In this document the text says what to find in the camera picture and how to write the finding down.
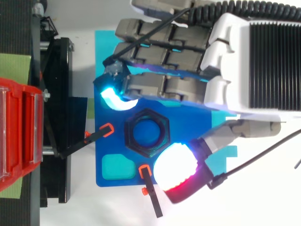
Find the black bracket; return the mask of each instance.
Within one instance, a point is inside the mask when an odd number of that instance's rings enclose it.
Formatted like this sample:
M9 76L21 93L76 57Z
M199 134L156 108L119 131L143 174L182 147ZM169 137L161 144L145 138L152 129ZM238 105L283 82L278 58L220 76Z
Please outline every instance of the black bracket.
M110 124L106 125L105 127L99 129L99 131L92 133L87 138L79 141L75 145L69 147L66 151L60 152L61 159L67 158L69 155L75 153L79 149L89 145L92 142L97 141L99 138L104 137L110 133L114 132L114 129L110 126Z
M154 207L156 216L157 216L157 218L160 218L163 216L163 213L162 213L160 203L159 203L159 200L158 200L155 188L154 188L154 184L151 181L151 176L150 176L148 168L147 167L142 168L141 173L143 176L143 180L145 181L147 192L150 195L150 200Z

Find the screw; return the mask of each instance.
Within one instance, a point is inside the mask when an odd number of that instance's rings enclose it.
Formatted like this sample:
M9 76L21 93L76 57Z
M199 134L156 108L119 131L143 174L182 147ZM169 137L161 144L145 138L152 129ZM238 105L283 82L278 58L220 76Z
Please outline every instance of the screw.
M47 102L48 99L51 97L50 93L48 93L48 90L45 89L44 92L43 92L43 98L44 98L44 102Z
M69 51L74 52L74 44L69 44Z

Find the metal rod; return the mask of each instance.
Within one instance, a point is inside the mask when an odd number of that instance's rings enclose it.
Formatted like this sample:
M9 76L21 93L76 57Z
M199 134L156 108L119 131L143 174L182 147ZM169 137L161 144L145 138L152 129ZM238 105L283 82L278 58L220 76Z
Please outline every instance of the metal rod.
M49 44L50 44L49 41L41 41L40 42L40 50L47 51Z
M43 146L43 155L54 155L54 150L51 146Z

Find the orange clip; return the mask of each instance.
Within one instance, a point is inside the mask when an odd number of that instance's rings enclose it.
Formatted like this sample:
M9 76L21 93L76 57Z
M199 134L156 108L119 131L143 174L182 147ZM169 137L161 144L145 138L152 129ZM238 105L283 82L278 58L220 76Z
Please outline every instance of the orange clip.
M89 133L88 131L85 131L85 136L87 138L87 137L91 136L91 133Z
M152 176L151 170L150 170L150 166L148 164L144 164L144 165L140 166L139 169L138 169L139 170L139 174L140 174L140 176L141 176L142 179L144 179L143 178L143 174L142 174L142 169L143 168L147 168L148 171L149 171L150 176Z
M99 130L101 130L101 129L107 127L107 126L110 127L111 131L108 132L108 133L107 133L106 135L104 135L103 137L108 137L109 135L111 135L112 133L114 133L114 127L112 126L111 123L104 124L103 126L101 126L101 127L99 128Z
M149 192L147 191L146 187L142 188L142 194L143 195L148 195Z
M88 131L85 131L85 138L91 136L91 133L89 133Z

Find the blue plate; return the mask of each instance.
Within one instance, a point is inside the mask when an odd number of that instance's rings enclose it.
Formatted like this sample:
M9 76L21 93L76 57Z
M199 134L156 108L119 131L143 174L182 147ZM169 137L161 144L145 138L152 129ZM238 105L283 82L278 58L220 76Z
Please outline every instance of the blue plate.
M95 57L96 76L104 71L102 61L114 52L120 42L114 31L95 32ZM131 73L145 72L144 69L130 68ZM125 147L124 123L135 113L145 108L150 108L167 117L170 123L171 143L185 143L199 137L212 125L225 121L224 112L214 112L188 106L180 106L173 102L157 102L141 99L136 107L127 111L114 111L110 109L100 93L95 89L95 130L106 123L111 123L115 132L96 142L96 183L99 186L126 186L143 185L138 168L148 164L153 169L153 164L158 155L145 158L140 154ZM158 138L159 129L150 122L135 127L135 138L141 144L151 144ZM236 147L227 147L206 161L214 174L218 175L226 170L226 158L236 157Z

